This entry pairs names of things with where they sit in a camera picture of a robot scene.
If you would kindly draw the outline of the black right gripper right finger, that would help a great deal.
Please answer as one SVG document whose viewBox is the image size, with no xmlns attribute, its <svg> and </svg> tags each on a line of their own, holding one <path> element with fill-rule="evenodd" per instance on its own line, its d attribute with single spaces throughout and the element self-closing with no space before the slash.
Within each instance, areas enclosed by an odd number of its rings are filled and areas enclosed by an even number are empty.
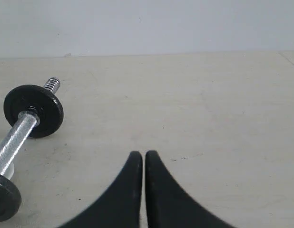
<svg viewBox="0 0 294 228">
<path fill-rule="evenodd" d="M 145 156 L 145 201 L 150 228 L 232 227 L 183 190 L 157 151 L 148 151 Z"/>
</svg>

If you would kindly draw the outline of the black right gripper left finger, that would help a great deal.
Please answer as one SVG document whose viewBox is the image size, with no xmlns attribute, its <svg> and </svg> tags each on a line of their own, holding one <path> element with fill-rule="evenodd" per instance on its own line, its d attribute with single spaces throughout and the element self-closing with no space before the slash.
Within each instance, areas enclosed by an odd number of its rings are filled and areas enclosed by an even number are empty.
<svg viewBox="0 0 294 228">
<path fill-rule="evenodd" d="M 139 228 L 143 160 L 138 151 L 127 161 L 104 193 L 62 228 Z"/>
</svg>

